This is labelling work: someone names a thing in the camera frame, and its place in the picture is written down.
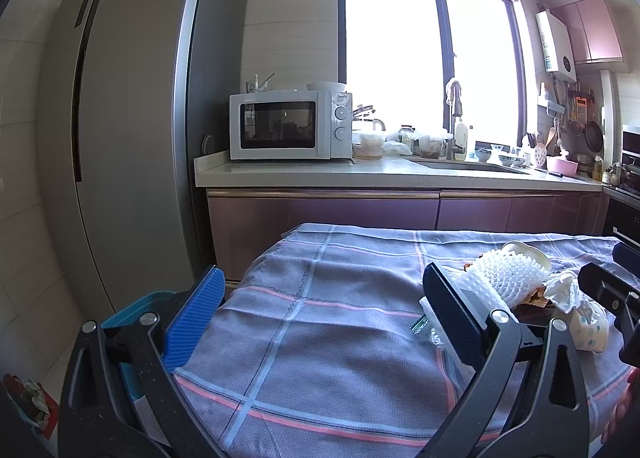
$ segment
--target kitchen sink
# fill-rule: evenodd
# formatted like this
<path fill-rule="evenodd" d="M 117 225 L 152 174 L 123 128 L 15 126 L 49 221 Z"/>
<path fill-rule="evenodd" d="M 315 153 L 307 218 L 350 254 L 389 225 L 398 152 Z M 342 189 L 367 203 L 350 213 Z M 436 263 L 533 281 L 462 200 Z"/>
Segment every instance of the kitchen sink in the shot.
<path fill-rule="evenodd" d="M 430 169 L 437 169 L 442 171 L 489 171 L 494 173 L 513 173 L 513 174 L 526 174 L 524 171 L 504 167 L 503 165 L 496 165 L 493 163 L 482 162 L 453 162 L 449 160 L 425 160 L 425 159 L 412 159 L 412 162 L 424 165 Z"/>

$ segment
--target window frame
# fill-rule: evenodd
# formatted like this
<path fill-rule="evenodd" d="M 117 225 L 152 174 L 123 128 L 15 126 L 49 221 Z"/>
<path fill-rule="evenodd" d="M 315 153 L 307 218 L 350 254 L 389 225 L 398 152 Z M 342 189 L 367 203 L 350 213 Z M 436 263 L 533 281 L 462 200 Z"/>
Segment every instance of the window frame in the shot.
<path fill-rule="evenodd" d="M 518 85 L 518 131 L 516 132 L 516 145 L 522 147 L 522 138 L 527 128 L 527 87 L 525 84 L 524 54 L 520 41 L 520 32 L 516 20 L 516 12 L 513 0 L 501 0 L 507 11 L 507 18 L 511 29 L 513 41 L 513 54 L 516 64 L 516 79 Z M 455 76 L 453 37 L 449 22 L 449 9 L 447 0 L 436 0 L 438 12 L 438 24 L 440 25 L 440 45 L 442 48 L 442 75 L 444 81 Z M 347 26 L 346 26 L 346 0 L 338 0 L 338 82 L 347 83 Z M 449 130 L 449 106 L 444 97 L 442 88 L 442 126 Z"/>

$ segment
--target human hand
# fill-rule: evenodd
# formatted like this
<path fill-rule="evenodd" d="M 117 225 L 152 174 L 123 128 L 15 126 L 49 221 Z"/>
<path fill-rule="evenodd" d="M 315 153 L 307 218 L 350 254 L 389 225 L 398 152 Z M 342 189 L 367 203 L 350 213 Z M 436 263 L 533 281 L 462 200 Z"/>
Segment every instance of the human hand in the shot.
<path fill-rule="evenodd" d="M 602 438 L 600 438 L 600 443 L 604 444 L 611 437 L 611 435 L 618 428 L 618 424 L 622 422 L 625 414 L 629 411 L 631 403 L 634 401 L 632 393 L 638 375 L 640 375 L 640 368 L 634 368 L 634 370 L 629 373 L 629 376 L 626 378 L 628 385 L 625 388 L 625 391 L 622 393 L 622 396 L 620 396 L 620 399 L 616 404 L 616 409 L 614 409 L 611 413 L 611 419 L 609 420 L 609 423 L 604 427 Z"/>

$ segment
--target window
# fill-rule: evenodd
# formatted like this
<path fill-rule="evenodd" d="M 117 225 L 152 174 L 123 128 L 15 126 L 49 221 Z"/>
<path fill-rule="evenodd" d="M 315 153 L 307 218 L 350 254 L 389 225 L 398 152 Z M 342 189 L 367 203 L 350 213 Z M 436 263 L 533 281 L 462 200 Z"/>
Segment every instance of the window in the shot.
<path fill-rule="evenodd" d="M 341 0 L 340 78 L 388 131 L 448 128 L 445 83 L 462 86 L 477 140 L 524 135 L 522 53 L 510 0 Z"/>

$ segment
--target plaid tablecloth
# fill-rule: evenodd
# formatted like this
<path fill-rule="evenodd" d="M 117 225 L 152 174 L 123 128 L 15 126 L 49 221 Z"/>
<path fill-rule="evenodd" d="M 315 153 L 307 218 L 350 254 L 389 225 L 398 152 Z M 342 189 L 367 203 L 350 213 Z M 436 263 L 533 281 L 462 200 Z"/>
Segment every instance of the plaid tablecloth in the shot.
<path fill-rule="evenodd" d="M 175 378 L 233 458 L 413 457 L 464 388 L 452 359 L 410 330 L 424 268 L 462 268 L 512 239 L 553 271 L 595 261 L 636 283 L 611 260 L 614 238 L 306 224 L 252 264 Z M 611 327 L 604 353 L 580 353 L 592 436 L 625 385 L 621 344 Z M 498 435 L 519 379 L 484 438 Z"/>

